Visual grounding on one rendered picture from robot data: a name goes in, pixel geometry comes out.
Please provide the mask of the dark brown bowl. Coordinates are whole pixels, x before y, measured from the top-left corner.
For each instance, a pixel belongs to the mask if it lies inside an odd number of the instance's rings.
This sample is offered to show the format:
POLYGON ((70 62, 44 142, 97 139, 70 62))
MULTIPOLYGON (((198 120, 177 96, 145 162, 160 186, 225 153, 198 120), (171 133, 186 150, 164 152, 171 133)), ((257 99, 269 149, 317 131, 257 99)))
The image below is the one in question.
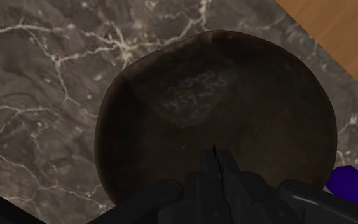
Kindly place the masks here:
POLYGON ((297 179, 323 188, 336 160, 334 109, 299 58, 233 31, 167 45, 109 86, 95 163, 115 204, 161 179, 184 181, 213 146, 272 186, 297 179))

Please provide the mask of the blue object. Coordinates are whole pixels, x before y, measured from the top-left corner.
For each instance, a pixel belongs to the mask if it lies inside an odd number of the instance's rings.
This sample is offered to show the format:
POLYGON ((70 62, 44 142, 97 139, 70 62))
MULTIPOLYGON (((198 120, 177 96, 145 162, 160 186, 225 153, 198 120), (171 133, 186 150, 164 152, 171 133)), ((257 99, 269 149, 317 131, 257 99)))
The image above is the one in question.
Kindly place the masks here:
POLYGON ((333 195, 358 205, 358 170, 355 167, 346 165, 333 169, 326 187, 333 195))

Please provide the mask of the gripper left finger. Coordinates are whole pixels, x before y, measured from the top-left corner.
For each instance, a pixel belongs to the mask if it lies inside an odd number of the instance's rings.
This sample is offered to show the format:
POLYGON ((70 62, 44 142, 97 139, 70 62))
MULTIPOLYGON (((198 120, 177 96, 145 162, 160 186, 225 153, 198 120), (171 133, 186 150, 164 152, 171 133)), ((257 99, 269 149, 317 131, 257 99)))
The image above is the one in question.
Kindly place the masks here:
POLYGON ((204 150, 184 184, 157 181, 88 224, 228 224, 221 178, 217 150, 204 150))

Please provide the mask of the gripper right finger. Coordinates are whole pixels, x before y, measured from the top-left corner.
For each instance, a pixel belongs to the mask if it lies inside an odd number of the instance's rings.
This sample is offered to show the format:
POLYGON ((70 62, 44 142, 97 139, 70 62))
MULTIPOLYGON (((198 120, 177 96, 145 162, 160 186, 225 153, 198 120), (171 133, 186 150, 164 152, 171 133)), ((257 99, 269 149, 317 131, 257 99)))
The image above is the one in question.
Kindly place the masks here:
POLYGON ((274 188, 241 171, 228 150, 217 152, 234 224, 358 224, 358 205, 297 180, 274 188))

